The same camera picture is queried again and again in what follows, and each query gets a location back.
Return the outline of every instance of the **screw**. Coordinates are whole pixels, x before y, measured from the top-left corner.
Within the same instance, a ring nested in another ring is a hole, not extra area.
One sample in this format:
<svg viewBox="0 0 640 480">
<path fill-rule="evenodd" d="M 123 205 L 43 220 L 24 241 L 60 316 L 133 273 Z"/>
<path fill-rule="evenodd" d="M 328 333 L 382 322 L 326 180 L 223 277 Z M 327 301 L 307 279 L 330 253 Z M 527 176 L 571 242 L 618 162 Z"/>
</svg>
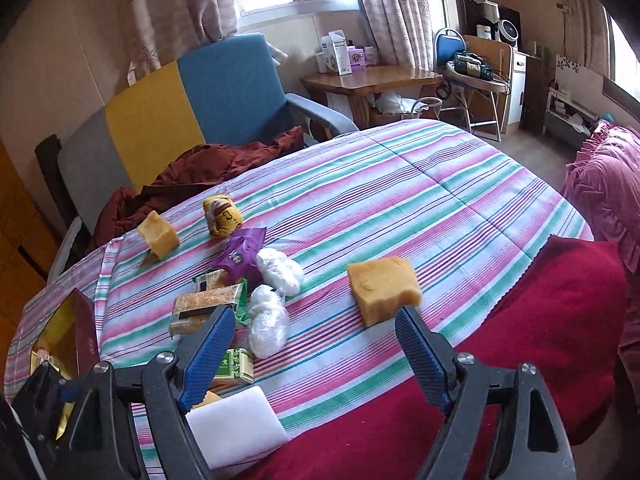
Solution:
<svg viewBox="0 0 640 480">
<path fill-rule="evenodd" d="M 472 365 L 476 360 L 476 358 L 473 357 L 473 355 L 471 355 L 469 352 L 460 352 L 456 356 L 456 359 L 460 364 L 463 365 Z"/>
<path fill-rule="evenodd" d="M 173 360 L 174 360 L 173 352 L 160 352 L 156 356 L 156 361 L 158 361 L 159 363 L 169 364 Z"/>
<path fill-rule="evenodd" d="M 535 375 L 538 373 L 538 369 L 534 365 L 530 365 L 529 363 L 524 363 L 520 366 L 520 370 L 529 375 Z"/>
<path fill-rule="evenodd" d="M 103 374 L 109 369 L 109 363 L 107 361 L 100 361 L 94 365 L 94 372 L 97 374 Z"/>
</svg>

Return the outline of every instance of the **brown garment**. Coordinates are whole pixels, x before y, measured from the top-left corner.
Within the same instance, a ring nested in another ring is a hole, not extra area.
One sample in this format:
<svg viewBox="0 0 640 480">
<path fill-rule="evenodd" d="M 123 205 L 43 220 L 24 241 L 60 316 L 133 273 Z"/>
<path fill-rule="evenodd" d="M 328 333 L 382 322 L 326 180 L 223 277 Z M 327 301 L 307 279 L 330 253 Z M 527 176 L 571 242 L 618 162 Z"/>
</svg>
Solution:
<svg viewBox="0 0 640 480">
<path fill-rule="evenodd" d="M 300 126 L 280 134 L 270 145 L 251 142 L 244 146 L 195 146 L 169 164 L 151 186 L 143 186 L 139 195 L 128 187 L 117 189 L 98 217 L 88 251 L 135 229 L 153 210 L 164 213 L 212 186 L 302 147 Z"/>
</svg>

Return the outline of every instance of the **pink ruffled fabric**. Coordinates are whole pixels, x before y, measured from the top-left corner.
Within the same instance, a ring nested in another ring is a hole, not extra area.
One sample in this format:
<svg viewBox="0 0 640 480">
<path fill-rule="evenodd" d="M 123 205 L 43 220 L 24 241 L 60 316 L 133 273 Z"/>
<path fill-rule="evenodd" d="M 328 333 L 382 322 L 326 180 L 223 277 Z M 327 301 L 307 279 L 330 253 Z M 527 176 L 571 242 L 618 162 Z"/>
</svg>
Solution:
<svg viewBox="0 0 640 480">
<path fill-rule="evenodd" d="M 618 246 L 631 272 L 640 262 L 640 134 L 600 121 L 566 166 L 564 197 L 591 227 L 596 240 Z"/>
</svg>

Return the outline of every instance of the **wooden table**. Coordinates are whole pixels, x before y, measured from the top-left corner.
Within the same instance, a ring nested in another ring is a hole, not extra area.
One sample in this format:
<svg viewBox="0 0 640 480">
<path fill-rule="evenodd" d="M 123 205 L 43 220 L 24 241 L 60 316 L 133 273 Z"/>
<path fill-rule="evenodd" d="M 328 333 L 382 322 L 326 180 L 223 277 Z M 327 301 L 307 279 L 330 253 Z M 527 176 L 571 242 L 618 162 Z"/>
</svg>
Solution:
<svg viewBox="0 0 640 480">
<path fill-rule="evenodd" d="M 432 95 L 425 86 L 439 84 L 442 76 L 428 70 L 407 66 L 368 66 L 348 75 L 315 74 L 300 79 L 313 101 L 327 106 L 326 92 L 346 95 L 353 122 L 359 129 L 369 128 L 367 94 L 376 94 L 406 86 L 422 86 L 421 96 Z"/>
</svg>

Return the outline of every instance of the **sofa backrest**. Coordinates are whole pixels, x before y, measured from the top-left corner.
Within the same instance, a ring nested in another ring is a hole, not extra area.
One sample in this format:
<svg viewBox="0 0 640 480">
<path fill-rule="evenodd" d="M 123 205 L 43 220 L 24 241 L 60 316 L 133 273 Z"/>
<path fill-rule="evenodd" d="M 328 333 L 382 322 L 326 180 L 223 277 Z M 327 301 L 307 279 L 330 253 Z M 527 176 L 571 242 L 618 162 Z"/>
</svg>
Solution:
<svg viewBox="0 0 640 480">
<path fill-rule="evenodd" d="M 261 34 L 204 46 L 111 99 L 64 143 L 60 175 L 90 232 L 113 191 L 140 191 L 203 143 L 269 141 L 293 126 Z"/>
</svg>

